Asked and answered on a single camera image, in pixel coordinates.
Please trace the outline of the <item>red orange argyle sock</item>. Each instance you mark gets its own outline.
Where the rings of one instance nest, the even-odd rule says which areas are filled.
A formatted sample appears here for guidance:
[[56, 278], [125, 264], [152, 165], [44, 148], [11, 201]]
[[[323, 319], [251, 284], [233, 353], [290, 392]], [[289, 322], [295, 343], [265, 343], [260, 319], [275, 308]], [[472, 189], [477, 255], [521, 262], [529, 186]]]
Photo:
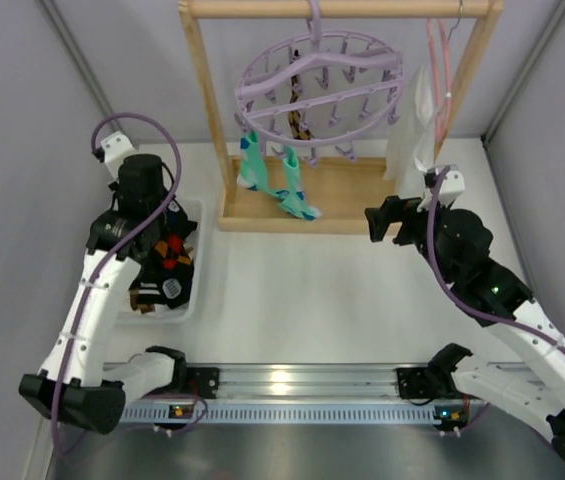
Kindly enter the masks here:
[[174, 270], [178, 266], [193, 266], [193, 246], [175, 234], [169, 235], [166, 240], [158, 241], [154, 250], [165, 270]]

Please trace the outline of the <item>green sock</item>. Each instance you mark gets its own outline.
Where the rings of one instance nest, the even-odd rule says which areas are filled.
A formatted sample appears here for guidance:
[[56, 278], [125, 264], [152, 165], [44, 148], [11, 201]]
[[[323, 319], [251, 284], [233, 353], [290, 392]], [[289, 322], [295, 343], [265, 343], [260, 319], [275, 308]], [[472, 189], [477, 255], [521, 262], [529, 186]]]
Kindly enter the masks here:
[[240, 140], [240, 173], [237, 184], [252, 191], [273, 194], [269, 186], [268, 170], [261, 154], [260, 143], [255, 131], [244, 134]]
[[288, 194], [280, 203], [280, 207], [287, 213], [303, 220], [314, 221], [320, 218], [322, 216], [321, 211], [311, 206], [306, 200], [300, 161], [295, 151], [291, 147], [285, 146], [281, 160]]

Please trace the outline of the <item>purple round clip hanger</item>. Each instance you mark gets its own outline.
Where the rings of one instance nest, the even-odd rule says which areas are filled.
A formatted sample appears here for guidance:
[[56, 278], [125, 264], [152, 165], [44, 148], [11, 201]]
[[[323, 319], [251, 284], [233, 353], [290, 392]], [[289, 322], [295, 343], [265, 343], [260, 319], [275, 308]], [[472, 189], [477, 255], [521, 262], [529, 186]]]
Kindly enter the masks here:
[[[369, 34], [328, 29], [318, 2], [309, 4], [306, 32], [286, 38], [255, 57], [235, 87], [236, 123], [265, 141], [305, 150], [315, 166], [321, 148], [334, 148], [354, 161], [354, 140], [381, 122], [397, 120], [404, 87], [400, 51]], [[299, 100], [290, 103], [291, 77], [301, 82]], [[313, 138], [293, 138], [287, 113], [298, 110]]]

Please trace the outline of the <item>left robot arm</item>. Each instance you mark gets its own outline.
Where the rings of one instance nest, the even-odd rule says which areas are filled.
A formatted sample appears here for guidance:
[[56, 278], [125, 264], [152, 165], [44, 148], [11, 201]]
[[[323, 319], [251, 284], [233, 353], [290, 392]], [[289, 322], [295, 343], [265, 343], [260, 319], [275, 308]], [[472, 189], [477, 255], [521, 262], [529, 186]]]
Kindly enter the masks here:
[[168, 347], [152, 346], [118, 368], [104, 368], [122, 302], [167, 232], [165, 211], [174, 193], [164, 186], [160, 157], [132, 154], [122, 161], [117, 204], [90, 226], [80, 281], [58, 339], [39, 371], [20, 381], [20, 395], [53, 423], [106, 435], [127, 405], [184, 385], [186, 357]]

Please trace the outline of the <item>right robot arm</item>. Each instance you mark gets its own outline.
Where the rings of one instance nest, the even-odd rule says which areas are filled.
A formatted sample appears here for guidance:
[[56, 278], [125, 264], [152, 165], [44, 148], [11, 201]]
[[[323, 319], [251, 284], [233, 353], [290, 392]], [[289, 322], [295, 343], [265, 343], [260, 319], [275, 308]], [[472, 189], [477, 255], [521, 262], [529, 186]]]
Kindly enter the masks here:
[[493, 235], [478, 215], [447, 206], [420, 209], [419, 202], [389, 196], [366, 209], [371, 241], [382, 241], [388, 227], [399, 224], [394, 244], [414, 246], [453, 303], [514, 351], [541, 383], [532, 385], [450, 343], [426, 367], [400, 373], [407, 382], [401, 397], [480, 398], [535, 430], [565, 462], [565, 337], [532, 291], [491, 258]]

